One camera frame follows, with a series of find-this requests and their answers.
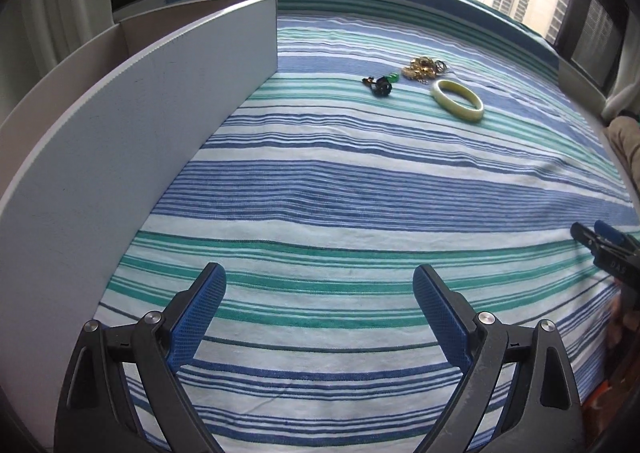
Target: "blue gripper pad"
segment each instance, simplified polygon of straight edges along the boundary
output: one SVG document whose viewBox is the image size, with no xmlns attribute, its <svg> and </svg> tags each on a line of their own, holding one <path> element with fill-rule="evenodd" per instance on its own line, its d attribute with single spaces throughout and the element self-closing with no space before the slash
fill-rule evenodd
<svg viewBox="0 0 640 453">
<path fill-rule="evenodd" d="M 468 328 L 447 300 L 447 296 L 453 295 L 460 297 L 458 301 L 464 309 L 464 316 L 473 318 L 475 313 L 462 295 L 451 292 L 431 267 L 422 265 L 414 271 L 414 296 L 422 313 L 427 318 L 447 361 L 462 370 L 462 373 L 466 373 L 473 363 L 468 350 Z"/>
<path fill-rule="evenodd" d="M 222 302 L 225 290 L 225 270 L 221 265 L 217 265 L 174 325 L 171 333 L 171 348 L 166 358 L 169 369 L 173 373 L 193 359 L 204 333 Z"/>
<path fill-rule="evenodd" d="M 593 231 L 614 245 L 623 245 L 625 243 L 625 234 L 602 220 L 596 220 L 596 223 L 593 224 Z"/>
</svg>

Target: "jade bangle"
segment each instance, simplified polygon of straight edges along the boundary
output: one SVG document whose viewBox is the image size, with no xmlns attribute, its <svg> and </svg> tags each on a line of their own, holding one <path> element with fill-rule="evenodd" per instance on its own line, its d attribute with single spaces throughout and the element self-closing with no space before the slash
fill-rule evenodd
<svg viewBox="0 0 640 453">
<path fill-rule="evenodd" d="M 443 90 L 448 90 L 461 95 L 466 100 L 470 101 L 475 108 L 465 107 L 460 103 L 456 103 L 453 99 L 448 98 L 444 94 Z M 434 82 L 433 87 L 431 88 L 431 96 L 433 96 L 442 108 L 465 121 L 477 123 L 482 119 L 482 115 L 484 114 L 484 105 L 482 104 L 482 100 L 471 90 L 456 81 L 438 79 Z"/>
</svg>

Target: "gold jewelry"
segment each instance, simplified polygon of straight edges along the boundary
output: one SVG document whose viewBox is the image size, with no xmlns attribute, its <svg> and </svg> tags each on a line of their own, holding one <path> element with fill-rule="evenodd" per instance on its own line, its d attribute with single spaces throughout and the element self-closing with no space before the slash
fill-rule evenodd
<svg viewBox="0 0 640 453">
<path fill-rule="evenodd" d="M 439 59 L 433 61 L 428 56 L 420 56 L 420 58 L 413 58 L 409 66 L 402 68 L 402 75 L 420 83 L 427 83 L 427 79 L 435 79 L 438 74 L 444 74 L 448 69 L 444 61 Z"/>
</svg>

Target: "black earring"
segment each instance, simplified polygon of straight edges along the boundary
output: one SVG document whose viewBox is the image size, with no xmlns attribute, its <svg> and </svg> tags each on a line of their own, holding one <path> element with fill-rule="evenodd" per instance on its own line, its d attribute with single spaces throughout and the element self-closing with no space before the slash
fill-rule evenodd
<svg viewBox="0 0 640 453">
<path fill-rule="evenodd" d="M 378 78 L 376 81 L 373 81 L 373 76 L 369 76 L 368 78 L 363 78 L 362 82 L 371 89 L 374 96 L 378 97 L 388 96 L 393 88 L 386 76 Z"/>
</svg>

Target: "jewelry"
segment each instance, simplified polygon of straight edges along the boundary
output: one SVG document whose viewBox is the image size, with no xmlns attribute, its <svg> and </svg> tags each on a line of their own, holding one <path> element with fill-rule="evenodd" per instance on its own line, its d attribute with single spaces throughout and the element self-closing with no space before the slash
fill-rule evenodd
<svg viewBox="0 0 640 453">
<path fill-rule="evenodd" d="M 396 72 L 392 72 L 388 76 L 383 76 L 375 81 L 373 81 L 373 76 L 362 78 L 362 82 L 371 89 L 374 96 L 385 97 L 391 93 L 391 89 L 393 88 L 391 83 L 395 83 L 399 79 L 399 75 Z"/>
<path fill-rule="evenodd" d="M 461 95 L 465 99 L 469 100 L 475 108 L 469 108 L 455 102 L 453 99 L 447 97 L 443 90 L 448 90 Z M 457 81 L 438 79 L 431 87 L 431 96 L 433 96 L 442 108 L 448 110 L 454 116 L 462 120 L 477 123 L 484 115 L 484 105 L 482 104 L 482 100 L 462 83 L 458 83 Z"/>
<path fill-rule="evenodd" d="M 402 68 L 402 75 L 406 78 L 426 83 L 427 79 L 435 79 L 438 74 L 444 74 L 449 68 L 444 61 L 435 61 L 428 56 L 413 58 L 409 66 Z"/>
</svg>

